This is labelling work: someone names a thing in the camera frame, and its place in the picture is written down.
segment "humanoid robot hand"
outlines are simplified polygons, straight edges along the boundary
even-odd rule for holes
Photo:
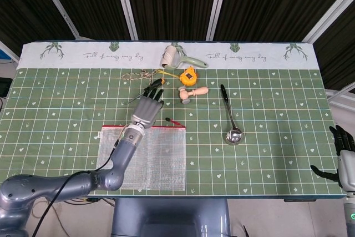
[[[145,129],[153,126],[156,115],[164,105],[164,101],[159,101],[163,90],[160,89],[155,95],[156,90],[157,88],[145,88],[143,96],[131,115],[132,122],[143,125]]]
[[[337,173],[320,171],[316,166],[311,169],[318,176],[333,180],[346,192],[355,192],[355,143],[354,138],[339,125],[330,126],[329,129],[334,135],[335,149],[338,155]]]

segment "metal spoon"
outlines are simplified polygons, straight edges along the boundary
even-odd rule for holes
[[[227,110],[228,110],[229,117],[231,119],[231,123],[232,123],[232,126],[233,126],[233,128],[229,132],[227,132],[226,141],[229,144],[236,145],[242,139],[243,132],[241,131],[241,129],[239,129],[235,125],[235,123],[233,121],[232,111],[231,111],[231,107],[230,107],[229,101],[228,101],[228,95],[227,95],[227,92],[226,92],[226,88],[224,87],[223,84],[221,84],[221,90],[222,90],[222,95],[223,95],[223,98],[224,98],[224,102],[227,105]]]

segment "black fabric panel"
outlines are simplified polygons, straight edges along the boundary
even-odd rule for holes
[[[80,36],[131,40],[120,0],[60,0]]]
[[[130,0],[140,40],[206,40],[213,0]]]
[[[216,41],[298,42],[335,0],[224,0]]]
[[[317,39],[314,48],[327,89],[340,90],[355,82],[355,2]]]
[[[0,40],[20,56],[22,45],[74,39],[52,0],[0,0]]]

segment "table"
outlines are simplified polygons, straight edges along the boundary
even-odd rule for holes
[[[183,105],[178,79],[164,77],[165,117],[186,125],[186,190],[95,191],[93,195],[188,195],[228,198],[340,198],[314,164],[336,169],[333,120],[310,44],[179,43],[208,62],[197,87],[209,93]],[[102,125],[124,125],[168,42],[35,42],[21,62],[0,116],[0,181],[15,174],[68,175],[94,169]],[[224,142],[231,125],[219,86],[230,96],[245,139]]]

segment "robotic arm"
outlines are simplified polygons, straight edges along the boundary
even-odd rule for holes
[[[4,181],[0,187],[0,237],[27,237],[24,227],[34,201],[40,197],[49,201],[65,201],[86,196],[95,189],[118,190],[144,130],[153,126],[157,113],[163,107],[164,102],[159,101],[163,90],[159,90],[156,96],[155,93],[156,89],[145,90],[131,116],[132,123],[119,137],[111,155],[111,169],[83,171],[71,177],[16,175]]]
[[[316,166],[311,169],[318,176],[335,181],[347,192],[344,202],[345,220],[348,236],[355,236],[355,143],[354,138],[342,127],[330,127],[338,156],[337,173],[320,171]]]

